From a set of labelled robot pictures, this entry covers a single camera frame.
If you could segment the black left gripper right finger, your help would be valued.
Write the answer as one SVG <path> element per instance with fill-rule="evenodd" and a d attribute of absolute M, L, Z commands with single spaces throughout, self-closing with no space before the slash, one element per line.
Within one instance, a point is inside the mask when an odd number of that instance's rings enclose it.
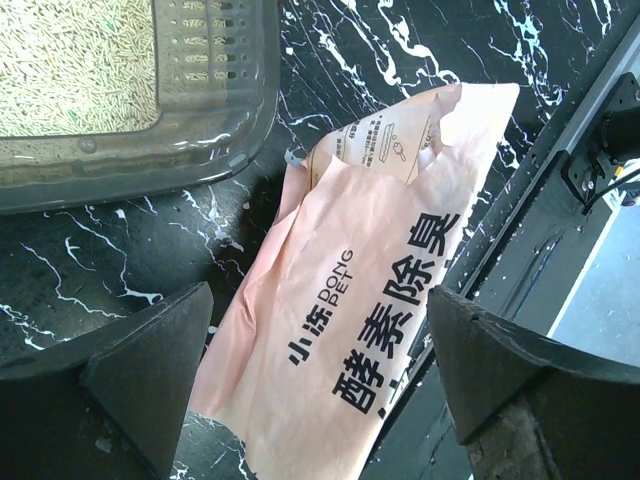
<path fill-rule="evenodd" d="M 437 286 L 427 319 L 476 479 L 636 479 L 639 370 L 502 319 Z"/>

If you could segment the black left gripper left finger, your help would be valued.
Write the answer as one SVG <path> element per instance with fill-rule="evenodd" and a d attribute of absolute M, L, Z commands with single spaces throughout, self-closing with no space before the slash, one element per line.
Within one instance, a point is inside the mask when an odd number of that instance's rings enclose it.
<path fill-rule="evenodd" d="M 2 478 L 168 478 L 212 310 L 195 283 L 2 364 Z"/>

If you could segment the pink cat litter bag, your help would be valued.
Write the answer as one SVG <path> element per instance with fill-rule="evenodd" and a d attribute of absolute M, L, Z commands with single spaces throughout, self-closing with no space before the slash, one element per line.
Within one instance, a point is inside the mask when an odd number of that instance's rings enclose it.
<path fill-rule="evenodd" d="M 321 139 L 197 371 L 189 406 L 260 479 L 355 479 L 404 389 L 519 95 L 458 83 Z"/>

